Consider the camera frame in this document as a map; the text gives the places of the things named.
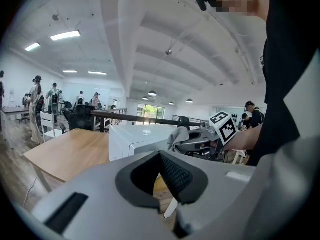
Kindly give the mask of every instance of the white appliance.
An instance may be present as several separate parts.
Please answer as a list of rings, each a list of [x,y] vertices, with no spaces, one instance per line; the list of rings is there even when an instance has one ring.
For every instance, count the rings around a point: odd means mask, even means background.
[[[174,125],[114,125],[109,129],[109,159],[168,149]]]

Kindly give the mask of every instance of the gray cloth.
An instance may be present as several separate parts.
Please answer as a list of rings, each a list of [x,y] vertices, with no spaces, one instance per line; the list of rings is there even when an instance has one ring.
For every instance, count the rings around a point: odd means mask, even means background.
[[[176,146],[189,140],[189,132],[186,127],[177,128],[168,138],[168,151],[180,153]]]

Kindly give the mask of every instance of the window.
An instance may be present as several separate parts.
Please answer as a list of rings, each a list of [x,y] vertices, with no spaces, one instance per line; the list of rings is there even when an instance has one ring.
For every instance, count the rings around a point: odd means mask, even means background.
[[[152,106],[146,104],[138,104],[136,115],[144,118],[164,119],[165,108],[160,106]],[[144,122],[136,122],[137,125],[144,125]]]

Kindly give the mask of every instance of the wooden table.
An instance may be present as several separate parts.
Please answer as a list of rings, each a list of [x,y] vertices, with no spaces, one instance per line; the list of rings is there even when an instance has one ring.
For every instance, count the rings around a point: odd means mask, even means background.
[[[10,131],[7,127],[8,116],[16,115],[29,115],[29,107],[19,106],[19,107],[4,107],[1,110],[1,120],[2,120],[2,131],[4,135],[4,140],[8,142],[10,149],[14,148],[11,142]]]
[[[109,134],[74,129],[28,151],[24,157],[50,192],[43,173],[64,183],[90,167],[109,163]],[[167,189],[162,178],[154,186],[156,192]]]

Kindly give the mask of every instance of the cable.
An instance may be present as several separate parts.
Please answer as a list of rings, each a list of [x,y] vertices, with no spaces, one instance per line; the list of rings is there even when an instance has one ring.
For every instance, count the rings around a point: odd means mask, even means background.
[[[38,179],[38,177],[35,178],[32,187],[30,187],[29,190],[28,190],[28,192],[26,193],[25,200],[24,200],[24,202],[23,202],[23,208],[25,208],[25,205],[26,205],[26,201],[27,201],[27,199],[28,199],[29,192],[30,192],[30,190],[32,190],[32,188],[35,186],[35,183],[36,183],[36,180],[37,180],[37,179]]]

